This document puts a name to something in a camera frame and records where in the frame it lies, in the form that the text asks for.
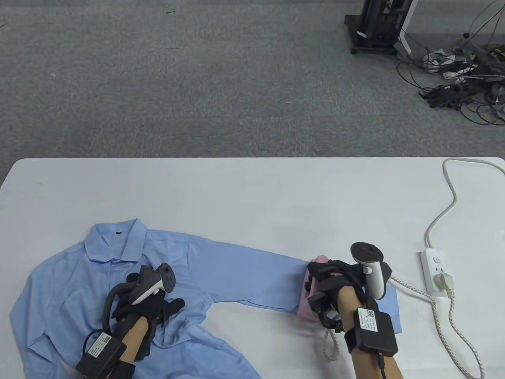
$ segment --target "folded blue cloth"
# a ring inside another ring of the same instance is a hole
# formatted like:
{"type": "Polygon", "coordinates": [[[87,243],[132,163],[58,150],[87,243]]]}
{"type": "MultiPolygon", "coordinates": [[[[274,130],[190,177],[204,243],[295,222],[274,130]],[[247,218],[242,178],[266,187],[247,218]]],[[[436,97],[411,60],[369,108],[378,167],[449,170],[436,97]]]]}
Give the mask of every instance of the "folded blue cloth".
{"type": "Polygon", "coordinates": [[[393,329],[395,333],[401,333],[400,324],[400,309],[398,308],[398,297],[396,296],[396,288],[387,286],[386,296],[382,300],[377,301],[379,310],[391,316],[393,322],[393,329]]]}

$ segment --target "iron power cord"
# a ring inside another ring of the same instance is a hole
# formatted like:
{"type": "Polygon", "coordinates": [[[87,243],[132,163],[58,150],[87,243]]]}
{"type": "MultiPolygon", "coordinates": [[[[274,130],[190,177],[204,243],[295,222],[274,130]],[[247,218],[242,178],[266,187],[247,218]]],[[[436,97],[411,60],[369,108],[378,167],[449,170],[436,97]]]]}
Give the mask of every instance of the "iron power cord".
{"type": "Polygon", "coordinates": [[[338,356],[340,354],[340,348],[338,346],[338,341],[337,337],[335,335],[335,332],[331,329],[326,329],[324,333],[324,339],[323,339],[323,355],[326,359],[329,361],[336,361],[338,359],[338,356]],[[328,336],[331,336],[331,340],[333,341],[333,352],[331,354],[328,354],[326,350],[326,342],[328,340],[328,336]]]}
{"type": "Polygon", "coordinates": [[[437,311],[437,303],[436,303],[435,298],[433,296],[431,296],[430,294],[427,294],[424,291],[418,290],[417,288],[415,288],[415,287],[413,287],[413,286],[411,286],[411,285],[409,285],[409,284],[401,281],[400,279],[398,279],[398,278],[396,278],[394,276],[391,276],[390,279],[392,281],[398,283],[399,285],[404,286],[405,288],[407,288],[407,289],[415,292],[416,294],[419,294],[419,295],[422,295],[422,296],[425,296],[426,298],[428,298],[428,300],[430,301],[430,304],[431,304],[431,310],[433,312],[433,319],[435,321],[435,327],[437,329],[438,336],[440,337],[440,340],[442,341],[442,344],[443,344],[445,350],[447,351],[447,353],[449,354],[449,357],[451,358],[451,360],[454,362],[454,364],[459,369],[459,371],[461,371],[463,373],[463,375],[466,376],[468,379],[484,379],[484,365],[482,364],[482,361],[480,360],[480,357],[479,357],[479,354],[477,353],[477,350],[475,350],[475,348],[470,343],[470,341],[468,341],[466,339],[466,337],[463,335],[463,333],[460,332],[460,330],[456,327],[456,325],[454,323],[454,318],[453,318],[453,314],[454,314],[454,288],[453,287],[449,288],[449,286],[446,286],[444,288],[446,290],[446,292],[447,292],[447,296],[450,299],[449,323],[450,323],[450,326],[452,327],[452,329],[454,329],[454,331],[458,335],[458,337],[461,338],[461,340],[468,346],[468,348],[470,349],[470,351],[474,355],[475,360],[477,361],[477,365],[479,366],[479,372],[480,372],[480,376],[479,377],[472,376],[463,367],[463,365],[458,361],[458,359],[454,355],[454,352],[450,348],[449,343],[445,339],[445,336],[444,336],[444,334],[442,332],[442,327],[440,326],[440,320],[438,318],[438,311],[437,311]]]}

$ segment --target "sticker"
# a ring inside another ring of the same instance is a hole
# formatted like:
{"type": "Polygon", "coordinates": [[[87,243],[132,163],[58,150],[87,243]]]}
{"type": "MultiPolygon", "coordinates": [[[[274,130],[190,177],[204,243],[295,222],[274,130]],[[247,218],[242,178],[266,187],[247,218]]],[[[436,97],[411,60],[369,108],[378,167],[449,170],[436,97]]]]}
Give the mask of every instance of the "sticker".
{"type": "Polygon", "coordinates": [[[92,357],[98,357],[102,350],[107,346],[109,341],[111,340],[111,336],[108,334],[102,333],[94,342],[94,344],[89,348],[88,354],[92,357]]]}
{"type": "Polygon", "coordinates": [[[373,310],[358,308],[358,315],[360,317],[361,329],[379,331],[377,329],[377,321],[375,320],[375,312],[373,310]]]}

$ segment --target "white power strip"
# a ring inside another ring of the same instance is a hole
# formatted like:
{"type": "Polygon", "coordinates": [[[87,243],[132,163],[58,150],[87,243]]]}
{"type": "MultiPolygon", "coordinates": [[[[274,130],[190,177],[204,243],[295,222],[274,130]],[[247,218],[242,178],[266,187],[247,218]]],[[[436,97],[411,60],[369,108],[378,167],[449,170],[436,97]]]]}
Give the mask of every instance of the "white power strip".
{"type": "Polygon", "coordinates": [[[435,276],[443,272],[449,273],[445,261],[445,254],[441,250],[425,249],[421,253],[421,265],[423,266],[426,292],[433,297],[446,298],[447,292],[435,283],[435,276]]]}

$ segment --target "pink steam iron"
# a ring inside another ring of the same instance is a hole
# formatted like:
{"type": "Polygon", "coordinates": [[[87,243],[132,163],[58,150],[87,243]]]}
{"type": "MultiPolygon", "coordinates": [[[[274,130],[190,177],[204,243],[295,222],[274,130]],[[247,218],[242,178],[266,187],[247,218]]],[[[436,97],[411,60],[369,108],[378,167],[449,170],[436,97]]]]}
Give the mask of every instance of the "pink steam iron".
{"type": "MultiPolygon", "coordinates": [[[[328,262],[328,257],[325,255],[320,255],[317,257],[314,262],[317,263],[326,263],[328,262]]],[[[308,298],[310,296],[313,296],[319,292],[319,282],[315,279],[312,279],[312,281],[309,281],[309,271],[307,270],[305,272],[305,277],[304,277],[304,286],[301,289],[301,296],[300,296],[300,304],[298,306],[298,312],[296,315],[300,318],[303,318],[304,320],[308,321],[314,321],[314,322],[319,322],[319,320],[315,317],[314,312],[312,311],[312,308],[309,304],[308,298]]]]}

